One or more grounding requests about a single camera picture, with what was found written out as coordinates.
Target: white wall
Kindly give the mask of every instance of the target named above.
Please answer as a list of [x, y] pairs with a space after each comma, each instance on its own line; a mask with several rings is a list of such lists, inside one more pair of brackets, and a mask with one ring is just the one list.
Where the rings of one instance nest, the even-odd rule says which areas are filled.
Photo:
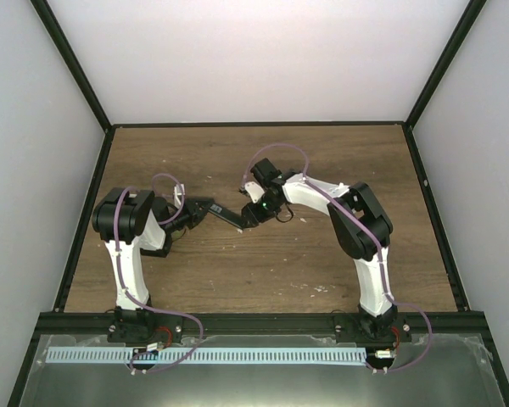
[[415, 136], [467, 296], [509, 377], [509, 1], [487, 2]]
[[103, 132], [30, 2], [0, 1], [0, 406], [57, 293]]
[[467, 0], [50, 0], [112, 123], [404, 120]]

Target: wooden floor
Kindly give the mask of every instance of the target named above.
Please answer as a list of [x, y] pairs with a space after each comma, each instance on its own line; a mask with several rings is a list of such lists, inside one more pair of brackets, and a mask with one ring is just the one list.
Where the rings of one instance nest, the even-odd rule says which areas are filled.
[[[112, 188], [150, 188], [153, 174], [170, 172], [187, 194], [209, 196], [239, 211], [238, 192], [252, 155], [272, 142], [301, 146], [309, 174], [352, 185], [364, 181], [394, 224], [389, 252], [392, 292], [400, 302], [429, 311], [456, 310], [445, 269], [399, 126], [118, 129], [97, 202]], [[264, 156], [301, 170], [294, 150]], [[159, 188], [169, 193], [170, 183]], [[208, 217], [173, 243], [166, 259], [143, 258], [153, 304], [191, 312], [356, 311], [359, 288], [353, 261], [341, 250], [330, 220], [294, 207], [295, 217], [239, 233]], [[109, 254], [89, 227], [67, 311], [105, 311], [115, 305]]]

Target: purple cable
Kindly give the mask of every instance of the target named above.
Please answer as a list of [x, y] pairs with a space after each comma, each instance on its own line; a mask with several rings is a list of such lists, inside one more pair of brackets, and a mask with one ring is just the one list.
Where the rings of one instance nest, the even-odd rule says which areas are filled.
[[[366, 233], [366, 235], [370, 239], [372, 239], [373, 243], [375, 244], [375, 246], [377, 248], [377, 256], [378, 256], [378, 260], [379, 260], [379, 269], [381, 271], [381, 281], [383, 283], [383, 294], [384, 294], [384, 296], [386, 297], [386, 299], [388, 301], [390, 301], [391, 304], [393, 304], [393, 305], [395, 305], [397, 307], [400, 306], [400, 307], [413, 308], [415, 311], [417, 311], [421, 315], [421, 317], [426, 322], [426, 327], [428, 328], [428, 342], [426, 343], [426, 348], [424, 348], [422, 353], [416, 359], [414, 359], [413, 361], [411, 361], [411, 362], [409, 362], [409, 363], [407, 363], [405, 365], [402, 365], [400, 367], [396, 367], [394, 369], [390, 369], [390, 370], [388, 370], [388, 372], [391, 372], [391, 371], [402, 371], [402, 370], [406, 369], [407, 367], [411, 367], [413, 365], [416, 365], [418, 362], [420, 362], [424, 358], [424, 356], [426, 356], [426, 354], [428, 353], [428, 351], [430, 349], [430, 346], [432, 345], [433, 331], [432, 331], [432, 324], [430, 323], [430, 319], [428, 318], [426, 313], [420, 307], [418, 307], [417, 305], [408, 304], [408, 303], [398, 303], [389, 294], [389, 285], [387, 283], [387, 279], [386, 279], [386, 275], [385, 275], [386, 273], [385, 273], [384, 263], [383, 263], [383, 248], [381, 247], [381, 243], [375, 237], [375, 235], [373, 235], [373, 233], [371, 233], [371, 231], [367, 227], [365, 227], [359, 220], [356, 219], [356, 216], [354, 214], [351, 214], [347, 209], [345, 209], [342, 205], [340, 205], [338, 201], [336, 201], [329, 194], [324, 192], [321, 188], [319, 188], [317, 185], [313, 184], [312, 182], [310, 182], [307, 179], [307, 169], [309, 168], [309, 158], [307, 157], [307, 154], [305, 153], [305, 151], [302, 150], [298, 146], [294, 146], [293, 144], [287, 144], [287, 143], [284, 143], [284, 142], [270, 144], [270, 145], [267, 145], [267, 146], [261, 148], [253, 156], [253, 158], [249, 162], [249, 166], [248, 166], [247, 170], [243, 173], [242, 188], [244, 187], [245, 182], [247, 181], [247, 176], [249, 174], [250, 166], [253, 164], [253, 161], [255, 161], [255, 158], [258, 157], [258, 155], [260, 153], [262, 153], [263, 151], [267, 150], [268, 148], [273, 148], [273, 147], [288, 147], [288, 148], [293, 148], [293, 149], [295, 149], [297, 151], [300, 151], [302, 153], [302, 155], [304, 156], [304, 159], [305, 159], [305, 165], [304, 165], [304, 169], [302, 171], [302, 173], [304, 175], [304, 182], [305, 182], [305, 184], [310, 186], [311, 188], [313, 188], [315, 191], [319, 192], [324, 198], [326, 198], [329, 202], [331, 202], [332, 205], [335, 206], [343, 215], [347, 216], [347, 218], [351, 222], [353, 222], [364, 233]], [[367, 362], [366, 362], [366, 366], [368, 368], [374, 370], [374, 371], [376, 370], [373, 367], [371, 367]]]
[[[153, 178], [151, 178], [151, 187], [153, 188], [154, 193], [157, 193], [154, 183], [161, 176], [170, 178], [172, 181], [174, 181], [176, 183], [176, 185], [179, 186], [179, 189], [181, 190], [181, 204], [179, 205], [179, 208], [177, 208], [176, 213], [170, 219], [166, 219], [166, 220], [162, 220], [161, 222], [158, 222], [159, 225], [165, 225], [166, 223], [172, 222], [181, 213], [181, 209], [183, 209], [183, 206], [185, 205], [185, 190], [183, 189], [183, 185], [181, 185], [181, 183], [177, 180], [177, 178], [175, 178], [172, 174], [166, 174], [164, 172], [161, 172], [160, 174], [157, 174], [157, 175], [153, 176]], [[161, 194], [161, 196], [166, 198], [166, 197], [169, 197], [170, 195]]]
[[[169, 176], [169, 177], [172, 180], [177, 181], [173, 176]], [[179, 365], [185, 359], [189, 358], [190, 355], [194, 353], [194, 351], [198, 348], [198, 346], [202, 343], [202, 340], [204, 339], [204, 327], [202, 326], [202, 322], [198, 318], [196, 318], [194, 315], [185, 314], [183, 312], [178, 312], [178, 311], [169, 311], [169, 310], [166, 310], [166, 309], [158, 309], [158, 308], [154, 308], [154, 307], [149, 307], [148, 305], [138, 301], [136, 298], [134, 298], [128, 292], [128, 288], [126, 287], [125, 280], [124, 280], [124, 278], [122, 276], [122, 269], [120, 267], [119, 213], [120, 213], [120, 208], [122, 207], [122, 204], [125, 201], [126, 195], [130, 191], [135, 191], [135, 190], [136, 190], [135, 187], [127, 187], [127, 188], [125, 188], [125, 190], [119, 196], [119, 201], [117, 202], [117, 207], [115, 208], [115, 215], [113, 217], [113, 235], [114, 235], [114, 239], [115, 239], [115, 250], [117, 252], [117, 257], [116, 257], [117, 276], [119, 277], [120, 288], [122, 288], [123, 293], [126, 295], [126, 297], [128, 299], [130, 299], [138, 307], [143, 308], [143, 309], [147, 309], [147, 310], [152, 311], [152, 312], [157, 313], [157, 314], [176, 315], [176, 316], [181, 316], [182, 318], [188, 318], [189, 320], [192, 320], [192, 321], [196, 322], [196, 324], [198, 325], [199, 330], [200, 330], [198, 343], [194, 344], [194, 346], [188, 352], [186, 352], [181, 358], [179, 358], [175, 362], [170, 363], [169, 365], [166, 365], [164, 367], [160, 367], [160, 368], [157, 368], [157, 369], [153, 368], [153, 369], [151, 369], [149, 371], [146, 371], [148, 373], [157, 373], [159, 371], [167, 371], [168, 369], [170, 369], [170, 368], [172, 368], [174, 366]], [[136, 359], [138, 359], [139, 357], [141, 357], [142, 355], [145, 355], [145, 354], [149, 354], [149, 352], [143, 352], [141, 354], [136, 354], [136, 355], [134, 355], [132, 357], [132, 359], [130, 359], [129, 366], [130, 366], [130, 369], [132, 371], [136, 370], [134, 368], [134, 366], [133, 366], [134, 361]]]
[[247, 182], [247, 177], [249, 176], [249, 170], [251, 169], [256, 157], [258, 157], [260, 155], [260, 153], [262, 153], [263, 151], [269, 150], [270, 148], [274, 148], [274, 147], [293, 148], [293, 149], [301, 152], [305, 159], [305, 166], [304, 166], [303, 172], [304, 172], [304, 174], [307, 174], [307, 167], [309, 166], [309, 158], [307, 157], [307, 154], [305, 153], [305, 151], [302, 150], [300, 147], [294, 146], [293, 144], [288, 144], [287, 142], [275, 142], [273, 144], [268, 144], [267, 146], [258, 150], [258, 153], [256, 153], [253, 156], [253, 158], [249, 161], [249, 164], [247, 165], [247, 168], [245, 169], [245, 172], [243, 173], [243, 178], [241, 180], [241, 189], [244, 189], [244, 187], [245, 187], [245, 183]]

